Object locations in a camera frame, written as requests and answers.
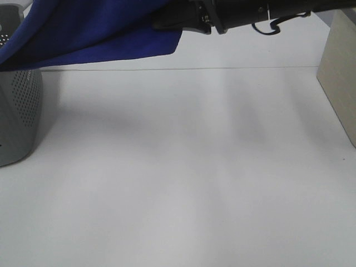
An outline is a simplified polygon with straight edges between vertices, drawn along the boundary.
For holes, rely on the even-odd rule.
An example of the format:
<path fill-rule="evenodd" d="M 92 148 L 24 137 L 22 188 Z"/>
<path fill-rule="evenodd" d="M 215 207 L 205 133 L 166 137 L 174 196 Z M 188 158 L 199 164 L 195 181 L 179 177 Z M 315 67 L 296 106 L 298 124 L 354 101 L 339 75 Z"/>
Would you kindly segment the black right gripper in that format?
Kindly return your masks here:
<path fill-rule="evenodd" d="M 212 28 L 225 34 L 216 1 L 170 1 L 152 14 L 152 26 L 160 31 L 191 31 L 210 35 Z"/>

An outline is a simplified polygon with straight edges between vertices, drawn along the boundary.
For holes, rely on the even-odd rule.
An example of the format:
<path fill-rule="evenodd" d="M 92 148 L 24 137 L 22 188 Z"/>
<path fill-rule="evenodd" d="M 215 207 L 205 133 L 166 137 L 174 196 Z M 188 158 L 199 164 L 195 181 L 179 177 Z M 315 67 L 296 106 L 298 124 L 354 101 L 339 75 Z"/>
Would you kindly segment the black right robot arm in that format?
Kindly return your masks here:
<path fill-rule="evenodd" d="M 279 25 L 311 13 L 354 8 L 355 1 L 169 1 L 154 12 L 154 29 L 185 30 L 219 34 L 229 29 L 251 25 L 257 32 L 272 36 L 280 33 Z"/>

